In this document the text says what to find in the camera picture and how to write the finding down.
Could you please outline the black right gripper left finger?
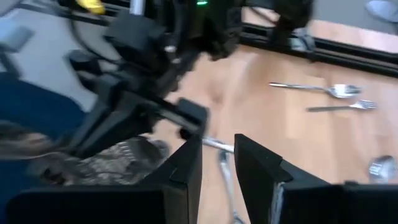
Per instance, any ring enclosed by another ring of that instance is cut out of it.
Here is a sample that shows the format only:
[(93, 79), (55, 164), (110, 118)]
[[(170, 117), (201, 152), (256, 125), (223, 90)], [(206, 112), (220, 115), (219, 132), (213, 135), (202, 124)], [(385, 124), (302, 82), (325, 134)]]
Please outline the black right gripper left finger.
[(196, 224), (202, 180), (202, 146), (194, 135), (139, 182), (146, 198), (138, 213), (143, 224)]

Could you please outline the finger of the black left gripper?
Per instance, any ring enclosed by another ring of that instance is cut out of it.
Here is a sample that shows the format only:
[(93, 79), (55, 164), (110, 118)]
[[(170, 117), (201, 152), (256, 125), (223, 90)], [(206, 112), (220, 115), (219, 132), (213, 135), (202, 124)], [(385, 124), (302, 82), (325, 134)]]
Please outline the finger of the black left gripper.
[(138, 93), (101, 93), (93, 109), (70, 140), (73, 156), (95, 154), (155, 125), (155, 96)]

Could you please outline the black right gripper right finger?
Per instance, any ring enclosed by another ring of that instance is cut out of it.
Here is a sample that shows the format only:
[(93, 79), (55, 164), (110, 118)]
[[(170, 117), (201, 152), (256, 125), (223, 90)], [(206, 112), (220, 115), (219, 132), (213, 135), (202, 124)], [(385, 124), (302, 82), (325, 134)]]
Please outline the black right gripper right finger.
[(243, 134), (234, 161), (251, 223), (328, 223), (328, 183)]

